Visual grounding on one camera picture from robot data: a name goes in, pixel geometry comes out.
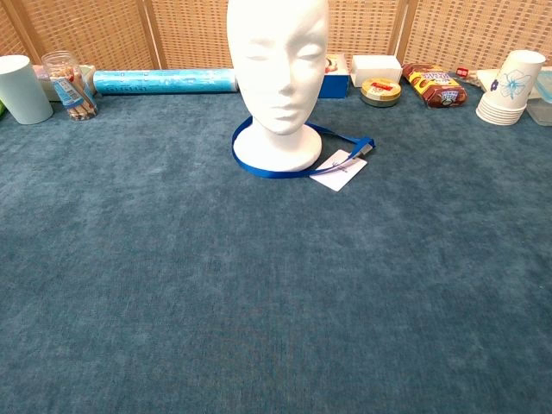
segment white cup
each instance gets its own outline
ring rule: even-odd
[[[0,101],[19,123],[46,121],[52,105],[42,90],[27,56],[0,56]]]
[[[523,108],[545,60],[539,52],[531,50],[510,52],[499,75],[492,82],[486,99],[511,110]]]

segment blue paper roll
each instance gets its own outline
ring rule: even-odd
[[[237,91],[234,69],[96,71],[94,86],[104,95]]]

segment stack of paper cups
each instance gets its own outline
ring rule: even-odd
[[[0,100],[19,123],[42,122],[53,114],[27,56],[0,57]]]
[[[495,125],[516,123],[527,107],[527,98],[546,58],[530,50],[510,52],[475,110],[479,118]]]

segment clear plastic container lid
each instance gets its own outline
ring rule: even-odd
[[[536,77],[535,86],[541,97],[552,104],[552,71],[541,71]]]

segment packaged bread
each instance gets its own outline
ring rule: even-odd
[[[430,108],[448,108],[467,101],[464,88],[440,66],[429,63],[403,65],[403,76]]]

